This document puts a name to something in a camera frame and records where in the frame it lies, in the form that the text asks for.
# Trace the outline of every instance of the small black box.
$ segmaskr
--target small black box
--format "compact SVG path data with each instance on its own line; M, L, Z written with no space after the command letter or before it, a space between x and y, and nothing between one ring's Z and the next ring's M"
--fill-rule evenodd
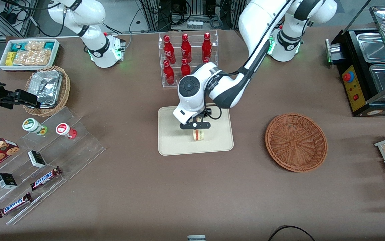
M41 156L41 153L31 150L27 153L29 155L29 159L32 162L33 166L38 168L44 168L46 163L44 158Z
M12 174L2 172L0 172L0 185L1 188L4 189L14 189L17 187L17 183L15 183Z

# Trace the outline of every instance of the woven basket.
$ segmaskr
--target woven basket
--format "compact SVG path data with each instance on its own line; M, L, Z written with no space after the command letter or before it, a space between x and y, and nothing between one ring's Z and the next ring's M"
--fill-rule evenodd
M50 70L57 70L63 74L57 106L53 109L33 109L23 105L23 108L27 111L27 113L41 116L41 117L48 117L56 114L66 105L67 99L69 98L69 91L70 91L69 76L67 76L66 72L58 66L51 66L38 71L50 71ZM27 89L29 88L31 79L32 79L32 76L30 76L29 81L27 82L24 90L27 91Z
M315 170L327 155L322 129L312 119L295 113L277 116L270 122L265 145L280 166L295 172Z

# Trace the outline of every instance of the yellow control panel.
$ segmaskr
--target yellow control panel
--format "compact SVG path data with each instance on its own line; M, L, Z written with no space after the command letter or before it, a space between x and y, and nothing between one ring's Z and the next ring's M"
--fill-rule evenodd
M349 98L350 106L353 111L359 110L366 104L363 97L362 89L360 88L359 81L357 81L356 72L353 65L350 66L342 75L344 82L344 88L346 89L347 96Z

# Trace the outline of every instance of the red emergency stop button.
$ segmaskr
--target red emergency stop button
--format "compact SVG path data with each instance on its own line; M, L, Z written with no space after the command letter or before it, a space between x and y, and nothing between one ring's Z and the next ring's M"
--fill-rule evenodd
M352 82L354 79L354 73L349 71L345 74L343 74L343 81L347 82L347 83L350 83Z

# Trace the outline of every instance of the red bottle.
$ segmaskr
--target red bottle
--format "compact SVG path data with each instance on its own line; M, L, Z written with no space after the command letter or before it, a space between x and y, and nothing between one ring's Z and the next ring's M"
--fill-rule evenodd
M168 35L164 35L164 55L166 59L170 61L170 64L176 63L176 58L174 56L174 48L173 44L170 43L170 37Z
M174 84L174 72L172 67L170 66L170 62L168 60L164 60L164 78L166 79L167 84Z
M186 58L188 63L192 61L192 51L191 51L191 44L188 41L188 34L184 33L182 34L182 46L180 46L180 49L182 50L182 58Z
M180 72L182 72L182 77L191 74L191 67L189 67L188 60L186 58L182 59L182 66L180 66Z
M201 46L201 51L203 54L201 55L201 59L204 61L206 58L212 58L212 43L210 42L210 34L206 32L204 34L203 45Z

